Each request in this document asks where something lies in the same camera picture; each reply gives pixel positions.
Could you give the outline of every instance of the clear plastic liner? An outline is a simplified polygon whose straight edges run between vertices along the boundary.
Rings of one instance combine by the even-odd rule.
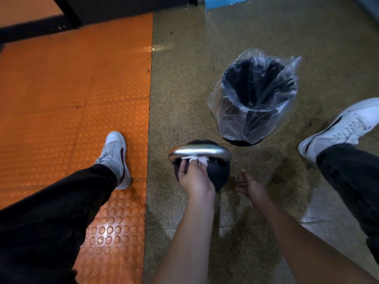
[[[220,135],[231,143],[245,141],[248,146],[272,133],[293,105],[300,60],[278,59],[258,49],[239,55],[208,99]]]

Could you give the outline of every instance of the kettlebell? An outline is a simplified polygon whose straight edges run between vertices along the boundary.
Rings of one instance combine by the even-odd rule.
[[[186,145],[171,148],[168,159],[174,165],[174,172],[178,181],[180,163],[182,157],[185,156],[206,156],[209,158],[206,170],[216,192],[219,192],[228,181],[230,160],[232,159],[229,149],[207,139],[196,139]],[[188,165],[189,161],[187,160],[185,173],[187,173]]]

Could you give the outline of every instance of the white sneaker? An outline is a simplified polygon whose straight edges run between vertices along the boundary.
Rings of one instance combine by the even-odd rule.
[[[297,147],[312,162],[324,149],[338,144],[358,144],[358,139],[379,123],[379,98],[360,101],[342,111],[323,131],[303,140]]]
[[[118,131],[112,131],[105,140],[101,155],[95,161],[95,164],[105,165],[116,175],[116,189],[125,189],[130,185],[131,177],[125,163],[125,154],[125,138]]]

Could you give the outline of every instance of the leg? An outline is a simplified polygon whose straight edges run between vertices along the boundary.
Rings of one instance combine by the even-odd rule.
[[[351,144],[338,144],[321,152],[316,162],[358,220],[379,263],[379,157]]]
[[[379,98],[360,101],[342,111],[325,130],[299,146],[316,162],[367,235],[379,263],[379,157],[356,149],[358,139],[379,123]]]
[[[125,152],[125,139],[112,132],[95,165],[0,210],[2,282],[75,283],[87,226],[116,186],[130,183]]]

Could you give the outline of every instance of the kettlebell handle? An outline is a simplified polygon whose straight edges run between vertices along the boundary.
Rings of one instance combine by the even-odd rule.
[[[185,156],[214,157],[222,159],[225,162],[229,162],[232,159],[232,154],[230,150],[219,145],[182,145],[173,147],[168,152],[168,159],[170,160],[170,162],[174,162],[176,159]]]

